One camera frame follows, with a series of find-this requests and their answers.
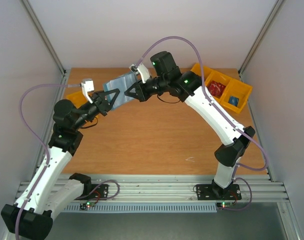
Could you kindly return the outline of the teal leather card holder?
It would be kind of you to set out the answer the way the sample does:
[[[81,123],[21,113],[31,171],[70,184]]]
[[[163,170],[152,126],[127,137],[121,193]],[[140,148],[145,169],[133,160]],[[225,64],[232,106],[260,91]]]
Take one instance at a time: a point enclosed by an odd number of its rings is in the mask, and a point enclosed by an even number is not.
[[[118,101],[119,101],[118,107],[120,107],[120,106],[134,100],[134,98],[126,96],[125,91],[136,82],[137,82],[137,76],[132,72],[128,72],[115,79],[105,82],[102,85],[102,87],[103,87],[104,91],[113,90],[113,89],[120,90],[120,94],[118,96]]]

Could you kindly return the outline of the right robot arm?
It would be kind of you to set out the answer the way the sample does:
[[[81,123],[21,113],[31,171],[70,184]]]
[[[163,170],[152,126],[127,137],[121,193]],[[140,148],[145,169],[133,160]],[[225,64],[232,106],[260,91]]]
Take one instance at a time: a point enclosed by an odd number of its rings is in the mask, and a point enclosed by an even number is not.
[[[218,166],[210,190],[215,199],[223,199],[231,191],[237,163],[248,148],[249,138],[255,135],[255,130],[234,120],[205,91],[201,76],[190,70],[182,73],[170,52],[161,51],[150,60],[156,77],[151,77],[150,71],[142,63],[131,65],[130,70],[140,76],[140,80],[133,83],[124,94],[146,102],[153,95],[169,93],[195,110],[209,124],[222,143],[214,153]]]

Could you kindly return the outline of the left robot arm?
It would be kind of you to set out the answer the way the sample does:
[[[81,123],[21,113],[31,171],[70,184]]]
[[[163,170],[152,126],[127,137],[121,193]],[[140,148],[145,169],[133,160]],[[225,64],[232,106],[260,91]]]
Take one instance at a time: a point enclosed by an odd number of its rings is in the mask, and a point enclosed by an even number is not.
[[[82,141],[83,134],[79,130],[97,115],[107,115],[119,94],[117,88],[96,91],[79,108],[68,99],[55,104],[53,133],[45,146],[44,160],[15,203],[5,204],[1,210],[8,231],[17,240],[21,237],[44,240],[55,218],[74,200],[89,200],[93,197],[98,202],[109,199],[107,181],[94,185],[90,176],[81,173],[72,174],[55,194],[51,194],[51,191]]]

